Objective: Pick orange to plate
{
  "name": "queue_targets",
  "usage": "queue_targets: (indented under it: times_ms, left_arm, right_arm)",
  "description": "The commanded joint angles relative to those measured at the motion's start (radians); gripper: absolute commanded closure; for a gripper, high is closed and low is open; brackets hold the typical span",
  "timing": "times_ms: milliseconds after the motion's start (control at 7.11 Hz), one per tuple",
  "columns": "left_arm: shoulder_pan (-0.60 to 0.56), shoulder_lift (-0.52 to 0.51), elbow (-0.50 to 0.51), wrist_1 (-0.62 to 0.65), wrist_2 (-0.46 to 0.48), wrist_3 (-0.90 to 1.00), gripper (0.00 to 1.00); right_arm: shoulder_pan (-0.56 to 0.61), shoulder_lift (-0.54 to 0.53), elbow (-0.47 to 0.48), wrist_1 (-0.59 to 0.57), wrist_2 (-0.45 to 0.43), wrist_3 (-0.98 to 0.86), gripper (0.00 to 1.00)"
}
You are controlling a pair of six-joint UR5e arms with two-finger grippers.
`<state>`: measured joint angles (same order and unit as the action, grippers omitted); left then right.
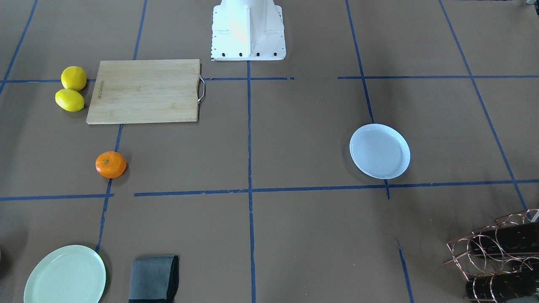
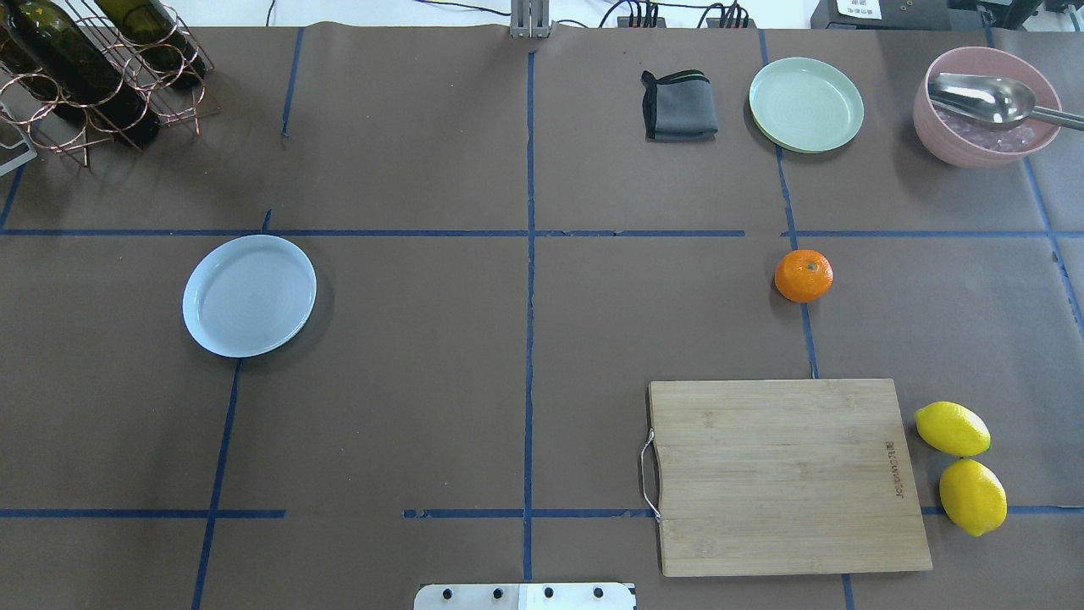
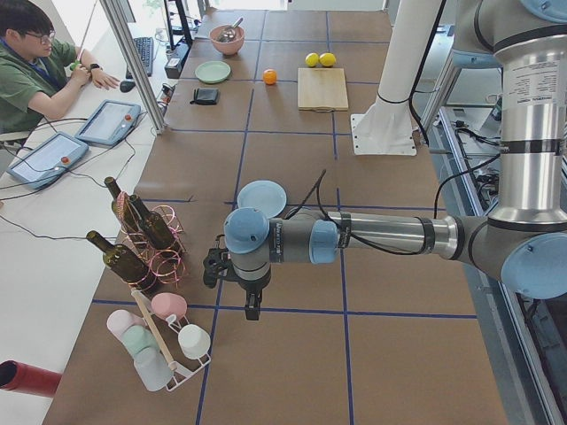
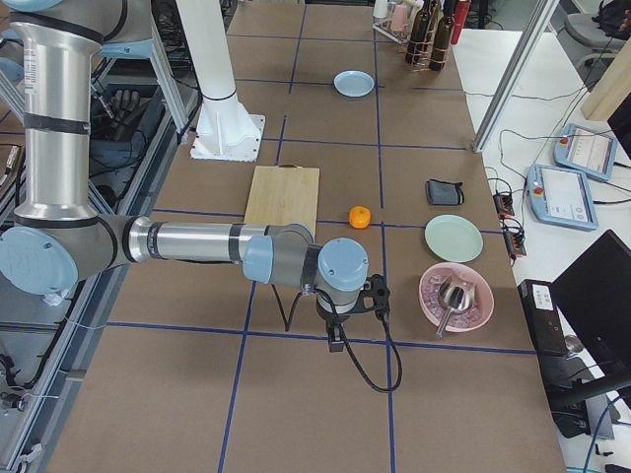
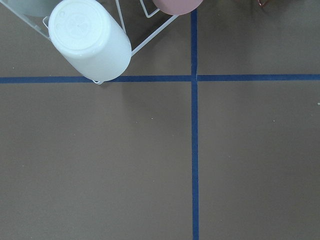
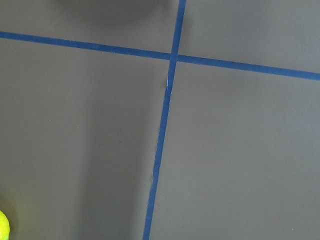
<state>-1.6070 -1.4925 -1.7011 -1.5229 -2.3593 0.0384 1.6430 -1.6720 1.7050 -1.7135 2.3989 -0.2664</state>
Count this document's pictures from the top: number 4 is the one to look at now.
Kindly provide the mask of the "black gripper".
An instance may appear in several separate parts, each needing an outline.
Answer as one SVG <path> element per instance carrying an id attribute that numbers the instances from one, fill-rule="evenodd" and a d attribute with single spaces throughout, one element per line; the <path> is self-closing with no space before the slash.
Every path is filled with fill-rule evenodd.
<path id="1" fill-rule="evenodd" d="M 339 323 L 355 315 L 373 313 L 379 321 L 389 322 L 390 290 L 383 275 L 374 274 L 366 279 L 363 288 L 350 303 L 337 304 L 335 310 L 325 298 L 323 291 L 316 296 L 316 311 L 328 323 L 327 344 L 330 352 L 343 352 L 345 347 L 343 326 Z"/>

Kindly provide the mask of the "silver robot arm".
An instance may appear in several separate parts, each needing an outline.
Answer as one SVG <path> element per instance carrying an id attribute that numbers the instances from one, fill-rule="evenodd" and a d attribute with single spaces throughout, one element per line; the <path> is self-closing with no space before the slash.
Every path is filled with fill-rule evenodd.
<path id="1" fill-rule="evenodd" d="M 331 351 L 348 350 L 354 314 L 389 323 L 384 278 L 370 275 L 350 238 L 323 245 L 300 224 L 187 224 L 105 215 L 89 203 L 93 57 L 106 45 L 147 56 L 154 46 L 147 1 L 13 1 L 24 45 L 25 201 L 1 238 L 1 271 L 20 290 L 48 295 L 110 268 L 151 259 L 235 264 L 255 282 L 315 295 Z"/>

